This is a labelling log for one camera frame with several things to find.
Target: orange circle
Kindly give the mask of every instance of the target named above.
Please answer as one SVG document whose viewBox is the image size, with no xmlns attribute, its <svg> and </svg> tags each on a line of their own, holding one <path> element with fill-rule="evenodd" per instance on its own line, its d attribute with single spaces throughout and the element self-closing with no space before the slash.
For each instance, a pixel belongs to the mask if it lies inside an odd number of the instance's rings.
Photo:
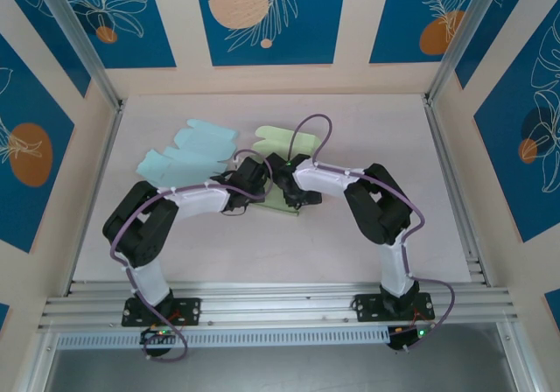
<svg viewBox="0 0 560 392">
<path fill-rule="evenodd" d="M 107 26 L 99 26 L 95 35 L 105 44 L 114 44 L 117 40 L 116 32 Z"/>
<path fill-rule="evenodd" d="M 519 157 L 527 165 L 533 163 L 536 159 L 536 143 L 530 138 L 526 138 L 519 144 Z"/>
<path fill-rule="evenodd" d="M 272 46 L 272 41 L 270 39 L 263 39 L 261 41 L 261 47 L 264 49 L 269 49 Z"/>
<path fill-rule="evenodd" d="M 269 12 L 269 0 L 208 0 L 216 21 L 228 29 L 257 25 Z"/>
<path fill-rule="evenodd" d="M 454 35 L 464 15 L 464 11 L 452 11 L 428 24 L 420 37 L 420 50 L 426 55 L 445 53 L 452 41 L 447 32 L 447 26 L 448 24 L 451 25 L 451 35 Z"/>
<path fill-rule="evenodd" d="M 53 146 L 45 130 L 36 123 L 20 123 L 11 132 L 8 144 L 15 150 L 10 154 L 10 166 L 16 178 L 27 186 L 43 185 L 53 167 Z"/>
</svg>

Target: peach circle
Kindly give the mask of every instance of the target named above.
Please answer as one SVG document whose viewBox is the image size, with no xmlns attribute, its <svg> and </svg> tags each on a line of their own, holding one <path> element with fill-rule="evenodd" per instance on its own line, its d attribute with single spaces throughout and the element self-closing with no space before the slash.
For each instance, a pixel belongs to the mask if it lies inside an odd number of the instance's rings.
<svg viewBox="0 0 560 392">
<path fill-rule="evenodd" d="M 272 41 L 270 39 L 263 39 L 261 41 L 261 47 L 264 49 L 268 49 L 272 46 Z"/>
<path fill-rule="evenodd" d="M 257 25 L 269 12 L 269 0 L 208 0 L 216 21 L 228 29 Z"/>
</svg>

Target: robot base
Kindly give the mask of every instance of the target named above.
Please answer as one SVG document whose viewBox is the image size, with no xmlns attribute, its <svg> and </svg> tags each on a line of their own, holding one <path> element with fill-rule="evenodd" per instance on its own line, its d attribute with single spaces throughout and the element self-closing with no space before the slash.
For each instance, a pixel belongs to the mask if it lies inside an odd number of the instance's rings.
<svg viewBox="0 0 560 392">
<path fill-rule="evenodd" d="M 412 321 L 415 319 L 416 313 L 421 314 L 427 320 L 433 320 L 436 317 L 428 293 L 417 293 L 411 305 L 396 315 L 388 311 L 383 302 L 384 296 L 381 293 L 354 296 L 353 309 L 358 316 L 358 322 Z"/>
<path fill-rule="evenodd" d="M 171 296 L 156 306 L 156 309 L 175 326 L 197 326 L 200 317 L 200 302 L 199 298 Z M 139 298 L 131 297 L 124 304 L 121 325 L 148 327 L 161 326 L 162 323 Z"/>
</svg>

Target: robotic arm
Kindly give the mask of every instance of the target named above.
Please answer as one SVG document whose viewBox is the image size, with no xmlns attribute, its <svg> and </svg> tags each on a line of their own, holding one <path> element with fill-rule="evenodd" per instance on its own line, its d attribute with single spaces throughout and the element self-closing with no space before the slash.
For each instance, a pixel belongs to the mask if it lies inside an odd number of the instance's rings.
<svg viewBox="0 0 560 392">
<path fill-rule="evenodd" d="M 272 168 L 273 182 L 283 190 L 289 206 L 300 208 L 320 204 L 322 195 L 346 199 L 359 230 L 371 242 L 379 245 L 381 295 L 357 297 L 361 307 L 365 308 L 359 312 L 359 320 L 411 320 L 421 302 L 425 304 L 429 301 L 426 293 L 419 293 L 418 282 L 408 276 L 401 251 L 401 238 L 410 226 L 412 210 L 388 190 L 354 176 L 368 175 L 403 193 L 387 170 L 379 164 L 352 170 L 314 164 L 309 156 L 301 154 L 286 161 L 272 153 L 267 160 Z M 178 301 L 173 297 L 158 260 L 174 222 L 197 214 L 232 211 L 246 207 L 250 202 L 257 202 L 228 189 L 228 186 L 256 195 L 262 194 L 266 175 L 266 167 L 248 157 L 239 169 L 207 181 L 205 187 L 175 192 L 159 199 L 144 210 L 146 218 L 143 221 L 133 221 L 119 241 L 117 252 L 128 263 L 138 291 L 158 312 L 169 318 L 177 311 L 179 302 L 185 302 L 184 299 Z M 103 228 L 103 234 L 109 242 L 116 238 L 124 222 L 135 210 L 157 194 L 158 190 L 148 182 L 137 183 Z M 423 311 L 429 319 L 435 316 L 433 311 L 424 307 Z M 124 326 L 150 326 L 156 323 L 158 319 L 137 298 L 129 299 L 122 320 Z"/>
</svg>

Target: light green cloth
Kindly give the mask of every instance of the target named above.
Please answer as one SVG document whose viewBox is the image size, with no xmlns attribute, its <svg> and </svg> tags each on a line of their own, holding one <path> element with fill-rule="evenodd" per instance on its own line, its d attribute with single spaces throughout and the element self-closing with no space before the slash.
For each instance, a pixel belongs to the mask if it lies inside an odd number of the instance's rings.
<svg viewBox="0 0 560 392">
<path fill-rule="evenodd" d="M 293 133 L 294 131 L 289 129 L 271 127 L 269 125 L 259 127 L 255 131 L 255 135 L 263 138 L 263 140 L 254 143 L 252 149 L 258 151 L 265 157 L 267 157 L 270 153 L 276 153 L 282 158 L 287 159 L 288 149 L 290 148 L 290 140 Z M 320 144 L 321 140 L 319 140 L 316 136 L 298 132 L 291 151 L 291 156 L 295 157 L 299 153 L 311 156 Z M 299 214 L 299 211 L 286 205 L 282 190 L 276 185 L 274 185 L 272 191 L 270 191 L 270 194 L 266 197 L 266 200 L 263 203 L 256 205 L 271 208 L 283 213 L 295 215 Z"/>
</svg>

